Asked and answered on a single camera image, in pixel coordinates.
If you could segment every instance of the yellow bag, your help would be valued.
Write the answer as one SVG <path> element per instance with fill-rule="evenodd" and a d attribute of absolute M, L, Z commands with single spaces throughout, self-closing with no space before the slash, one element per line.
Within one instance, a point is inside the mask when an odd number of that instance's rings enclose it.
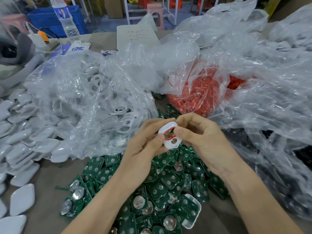
<path fill-rule="evenodd" d="M 138 0 L 129 0 L 129 2 L 130 2 L 131 4 L 137 4 L 137 3 L 138 3 Z"/>

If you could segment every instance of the clear plastic bottle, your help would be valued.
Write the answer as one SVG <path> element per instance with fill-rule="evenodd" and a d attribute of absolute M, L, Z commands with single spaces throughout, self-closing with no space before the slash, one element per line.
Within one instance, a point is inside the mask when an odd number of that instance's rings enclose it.
<path fill-rule="evenodd" d="M 51 0 L 52 7 L 57 18 L 62 23 L 64 31 L 71 43 L 81 43 L 79 31 L 73 21 L 73 17 L 68 10 L 64 0 Z"/>

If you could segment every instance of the hand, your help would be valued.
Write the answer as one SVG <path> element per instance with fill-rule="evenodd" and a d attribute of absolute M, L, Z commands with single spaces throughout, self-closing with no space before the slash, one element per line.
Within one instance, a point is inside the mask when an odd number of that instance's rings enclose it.
<path fill-rule="evenodd" d="M 174 134 L 182 138 L 186 145 L 192 145 L 216 175 L 222 175 L 236 159 L 240 159 L 215 122 L 188 113 L 179 116 L 176 123 L 179 126 L 174 129 Z"/>
<path fill-rule="evenodd" d="M 130 194 L 148 176 L 154 156 L 168 151 L 163 145 L 164 135 L 156 133 L 162 126 L 172 121 L 175 121 L 175 118 L 146 120 L 136 135 L 130 139 L 120 166 L 115 173 Z"/>

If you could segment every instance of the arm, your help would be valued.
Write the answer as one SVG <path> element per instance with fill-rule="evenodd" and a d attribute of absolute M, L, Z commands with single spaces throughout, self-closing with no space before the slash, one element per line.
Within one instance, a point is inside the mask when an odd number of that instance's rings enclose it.
<path fill-rule="evenodd" d="M 303 234 L 257 174 L 239 157 L 216 123 L 195 113 L 177 118 L 174 133 L 225 182 L 250 234 Z"/>
<path fill-rule="evenodd" d="M 168 151 L 158 130 L 171 119 L 147 120 L 131 138 L 118 170 L 62 234 L 106 234 L 126 199 L 147 177 L 155 155 Z"/>

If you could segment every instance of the blue bottle label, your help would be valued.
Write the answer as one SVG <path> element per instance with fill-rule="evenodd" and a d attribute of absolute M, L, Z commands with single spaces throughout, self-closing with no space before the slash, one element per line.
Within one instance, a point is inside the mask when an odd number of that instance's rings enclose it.
<path fill-rule="evenodd" d="M 68 7 L 59 7 L 59 8 L 53 8 L 55 11 L 55 14 L 57 15 L 57 18 L 59 19 L 70 19 L 71 14 L 68 10 Z"/>

